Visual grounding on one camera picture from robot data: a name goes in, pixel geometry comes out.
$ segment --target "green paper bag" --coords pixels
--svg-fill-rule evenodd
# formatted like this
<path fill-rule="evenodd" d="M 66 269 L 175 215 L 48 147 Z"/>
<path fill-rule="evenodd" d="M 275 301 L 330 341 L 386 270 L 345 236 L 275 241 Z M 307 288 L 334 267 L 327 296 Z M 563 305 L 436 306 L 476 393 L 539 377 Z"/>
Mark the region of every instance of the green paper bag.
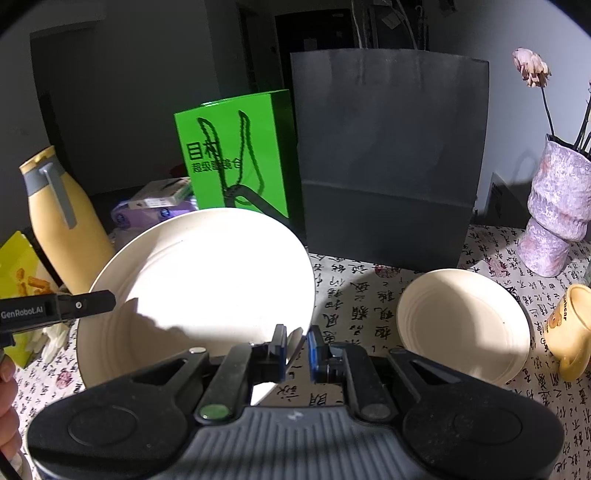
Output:
<path fill-rule="evenodd" d="M 289 90 L 204 103 L 175 113 L 200 209 L 238 207 L 303 234 L 296 131 Z"/>

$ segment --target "circular button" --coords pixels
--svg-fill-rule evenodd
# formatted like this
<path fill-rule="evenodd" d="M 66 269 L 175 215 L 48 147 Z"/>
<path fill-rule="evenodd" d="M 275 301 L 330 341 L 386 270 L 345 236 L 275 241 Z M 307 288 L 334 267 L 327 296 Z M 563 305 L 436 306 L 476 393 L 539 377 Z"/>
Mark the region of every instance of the circular button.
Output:
<path fill-rule="evenodd" d="M 202 407 L 199 414 L 205 420 L 223 420 L 230 415 L 230 410 L 225 405 L 213 403 Z"/>
<path fill-rule="evenodd" d="M 135 414 L 116 405 L 91 407 L 72 418 L 70 436 L 88 447 L 104 447 L 130 437 L 138 425 Z"/>
<path fill-rule="evenodd" d="M 361 409 L 361 415 L 364 415 L 368 420 L 383 420 L 390 414 L 390 409 L 383 403 L 372 403 Z"/>
<path fill-rule="evenodd" d="M 481 445 L 501 445 L 515 440 L 522 430 L 521 420 L 504 408 L 485 408 L 459 413 L 453 419 L 453 428 L 464 440 Z"/>

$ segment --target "white box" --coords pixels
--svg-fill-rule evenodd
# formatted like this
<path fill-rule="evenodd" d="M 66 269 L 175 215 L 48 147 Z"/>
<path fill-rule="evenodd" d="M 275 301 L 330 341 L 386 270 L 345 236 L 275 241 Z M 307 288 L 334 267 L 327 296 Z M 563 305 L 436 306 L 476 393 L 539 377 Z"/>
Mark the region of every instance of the white box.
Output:
<path fill-rule="evenodd" d="M 131 210 L 140 208 L 175 207 L 191 194 L 189 177 L 156 180 L 130 198 Z"/>

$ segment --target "finger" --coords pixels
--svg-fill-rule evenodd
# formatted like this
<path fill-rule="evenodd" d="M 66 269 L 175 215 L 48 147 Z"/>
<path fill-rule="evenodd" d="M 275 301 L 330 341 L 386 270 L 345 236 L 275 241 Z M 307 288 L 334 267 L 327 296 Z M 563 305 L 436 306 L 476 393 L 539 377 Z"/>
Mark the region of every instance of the finger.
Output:
<path fill-rule="evenodd" d="M 4 355 L 4 359 L 0 364 L 0 378 L 5 382 L 10 382 L 11 378 L 17 371 L 17 367 L 8 355 Z"/>
<path fill-rule="evenodd" d="M 4 456 L 8 460 L 12 460 L 12 458 L 17 454 L 17 452 L 21 449 L 21 447 L 22 447 L 21 434 L 16 432 L 7 443 L 2 445 L 0 450 L 2 450 L 2 453 L 4 454 Z"/>
<path fill-rule="evenodd" d="M 11 407 L 17 396 L 17 391 L 18 385 L 16 380 L 12 379 L 9 382 L 0 382 L 0 417 Z"/>
<path fill-rule="evenodd" d="M 14 437 L 15 433 L 18 433 L 18 426 L 20 422 L 18 420 L 17 411 L 11 407 L 8 411 L 0 417 L 0 445 L 8 443 L 8 441 Z"/>

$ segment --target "black paper bag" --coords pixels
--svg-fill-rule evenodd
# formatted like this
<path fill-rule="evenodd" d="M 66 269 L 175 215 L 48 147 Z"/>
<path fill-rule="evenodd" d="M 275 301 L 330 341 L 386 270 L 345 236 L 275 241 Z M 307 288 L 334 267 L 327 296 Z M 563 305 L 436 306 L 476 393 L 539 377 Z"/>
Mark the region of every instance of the black paper bag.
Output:
<path fill-rule="evenodd" d="M 310 251 L 455 267 L 482 164 L 488 62 L 380 49 L 291 61 Z"/>

